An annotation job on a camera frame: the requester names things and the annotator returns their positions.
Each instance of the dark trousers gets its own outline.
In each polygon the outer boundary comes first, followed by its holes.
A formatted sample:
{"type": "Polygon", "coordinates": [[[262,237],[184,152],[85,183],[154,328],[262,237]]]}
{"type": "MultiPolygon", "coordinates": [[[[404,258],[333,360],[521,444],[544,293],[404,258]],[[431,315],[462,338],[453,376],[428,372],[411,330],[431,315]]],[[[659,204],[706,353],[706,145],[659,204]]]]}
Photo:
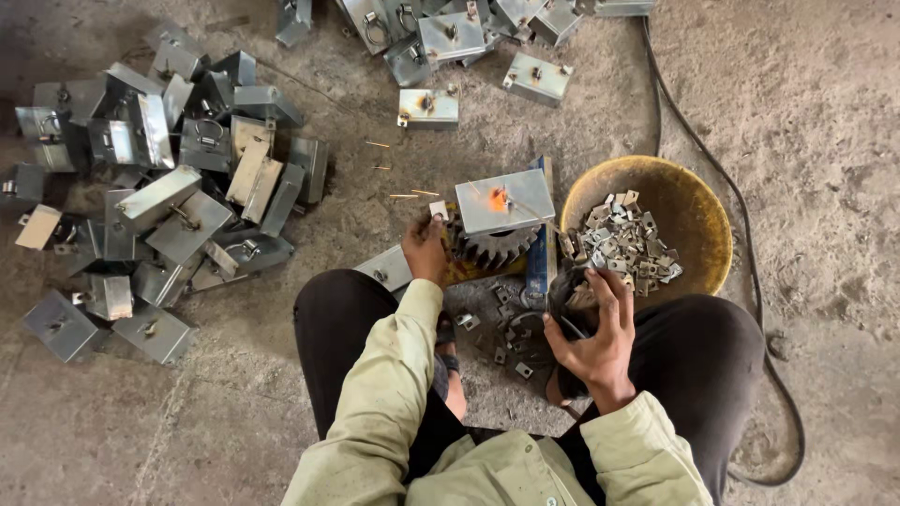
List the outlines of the dark trousers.
{"type": "MultiPolygon", "coordinates": [[[[297,296],[297,349],[320,438],[334,422],[344,377],[362,355],[369,330],[397,305],[379,283],[352,270],[315,276],[297,296]]],[[[690,443],[694,463],[715,504],[720,504],[728,458],[740,440],[762,374],[759,327],[736,305],[705,295],[648,308],[635,315],[634,323],[628,375],[638,392],[650,392],[660,401],[675,431],[690,443]]],[[[556,442],[581,486],[603,505],[606,496],[579,431],[582,423],[598,415],[591,404],[556,442]]],[[[567,415],[560,411],[560,416],[567,415]]],[[[429,391],[425,416],[409,449],[405,483],[427,474],[444,449],[465,434],[466,427],[433,389],[429,391]]]]}

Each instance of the yellow bowl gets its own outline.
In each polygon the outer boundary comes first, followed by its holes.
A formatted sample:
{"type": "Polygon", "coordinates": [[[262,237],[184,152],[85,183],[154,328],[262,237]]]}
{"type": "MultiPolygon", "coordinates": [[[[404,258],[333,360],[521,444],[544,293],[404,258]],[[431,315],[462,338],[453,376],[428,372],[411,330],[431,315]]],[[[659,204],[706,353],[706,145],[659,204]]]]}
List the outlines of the yellow bowl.
{"type": "Polygon", "coordinates": [[[696,174],[669,160],[631,156],[607,160],[575,181],[562,207],[563,230],[582,230],[590,210],[609,194],[635,190],[641,211],[651,212],[660,239],[678,251],[684,274],[636,297],[636,310],[686,294],[715,295],[732,259],[731,226],[713,191],[696,174]]]}

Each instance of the hand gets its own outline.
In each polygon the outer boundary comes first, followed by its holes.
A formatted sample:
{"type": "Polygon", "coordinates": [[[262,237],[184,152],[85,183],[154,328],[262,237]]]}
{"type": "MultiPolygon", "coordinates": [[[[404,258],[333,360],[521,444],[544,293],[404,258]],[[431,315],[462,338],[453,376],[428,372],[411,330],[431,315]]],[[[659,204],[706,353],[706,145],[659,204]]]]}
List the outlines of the hand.
{"type": "Polygon", "coordinates": [[[444,273],[447,258],[441,241],[444,222],[438,214],[424,220],[414,221],[406,227],[406,235],[400,247],[415,279],[427,279],[444,288],[444,273]]]}
{"type": "Polygon", "coordinates": [[[545,313],[544,335],[556,361],[588,386],[600,414],[608,414],[624,408],[636,396],[628,379],[635,342],[634,298],[617,273],[587,269],[584,277],[600,304],[597,334],[569,342],[550,313],[545,313]]]}

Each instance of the dusty floor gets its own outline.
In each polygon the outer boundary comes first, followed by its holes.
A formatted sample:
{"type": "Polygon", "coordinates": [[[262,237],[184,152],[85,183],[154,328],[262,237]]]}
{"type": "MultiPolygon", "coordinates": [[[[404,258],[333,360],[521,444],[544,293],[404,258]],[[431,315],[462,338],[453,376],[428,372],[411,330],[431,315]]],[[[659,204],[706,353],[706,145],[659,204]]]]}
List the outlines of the dusty floor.
{"type": "MultiPolygon", "coordinates": [[[[418,209],[388,193],[521,170],[554,158],[558,195],[599,161],[652,146],[653,109],[635,23],[588,20],[539,58],[576,67],[551,110],[507,95],[516,48],[469,70],[443,68],[425,85],[463,86],[457,133],[394,126],[397,86],[380,58],[346,39],[337,11],[317,5],[316,30],[295,50],[276,45],[275,2],[11,0],[0,5],[0,123],[6,166],[28,154],[10,108],[42,81],[85,78],[124,60],[149,65],[141,35],[157,16],[185,25],[213,57],[246,50],[258,78],[306,114],[302,133],[326,140],[336,169],[328,196],[285,236],[286,266],[180,306],[197,344],[162,367],[111,339],[63,365],[18,319],[53,283],[52,253],[0,244],[0,503],[274,504],[302,450],[316,440],[290,323],[303,284],[398,242],[418,209]],[[247,14],[249,26],[208,33],[247,14]],[[392,145],[368,148],[364,140],[392,145]],[[372,171],[374,165],[394,167],[372,171]]],[[[660,65],[683,110],[743,188],[751,207],[768,325],[782,330],[784,371],[805,417],[809,449],[789,486],[729,486],[731,504],[897,504],[900,501],[900,4],[838,0],[661,0],[653,14],[660,65]]],[[[735,230],[732,273],[720,294],[747,305],[743,229],[723,181],[666,113],[662,155],[718,192],[735,230]]],[[[558,434],[569,424],[523,385],[462,345],[467,423],[558,434]]],[[[770,384],[734,456],[775,474],[795,435],[770,384]]]]}

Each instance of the gear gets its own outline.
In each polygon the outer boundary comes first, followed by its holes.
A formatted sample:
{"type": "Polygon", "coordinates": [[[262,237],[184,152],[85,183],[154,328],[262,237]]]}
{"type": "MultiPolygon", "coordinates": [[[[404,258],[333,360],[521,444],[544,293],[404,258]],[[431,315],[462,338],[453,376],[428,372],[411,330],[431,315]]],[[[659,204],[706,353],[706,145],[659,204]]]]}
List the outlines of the gear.
{"type": "Polygon", "coordinates": [[[493,270],[508,266],[516,258],[531,248],[537,240],[540,225],[493,235],[464,237],[461,230],[456,234],[456,254],[471,260],[481,269],[493,270]]]}

